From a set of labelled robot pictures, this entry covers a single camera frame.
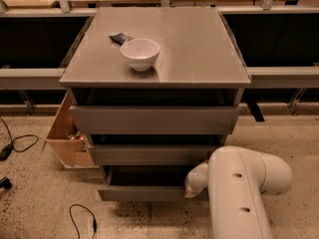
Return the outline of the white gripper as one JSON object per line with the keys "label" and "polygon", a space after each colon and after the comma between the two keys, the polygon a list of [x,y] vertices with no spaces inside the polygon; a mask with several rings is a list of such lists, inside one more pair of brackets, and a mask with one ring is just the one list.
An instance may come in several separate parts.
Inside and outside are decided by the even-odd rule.
{"label": "white gripper", "polygon": [[207,187],[208,161],[204,161],[193,168],[184,180],[184,196],[195,197]]}

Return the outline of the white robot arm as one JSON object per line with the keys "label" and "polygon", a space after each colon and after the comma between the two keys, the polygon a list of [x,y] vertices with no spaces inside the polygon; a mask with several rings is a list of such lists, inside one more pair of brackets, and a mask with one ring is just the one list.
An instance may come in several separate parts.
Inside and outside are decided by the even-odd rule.
{"label": "white robot arm", "polygon": [[208,192],[213,239],[273,239],[262,197],[283,194],[292,183],[282,158],[223,146],[188,173],[184,196]]}

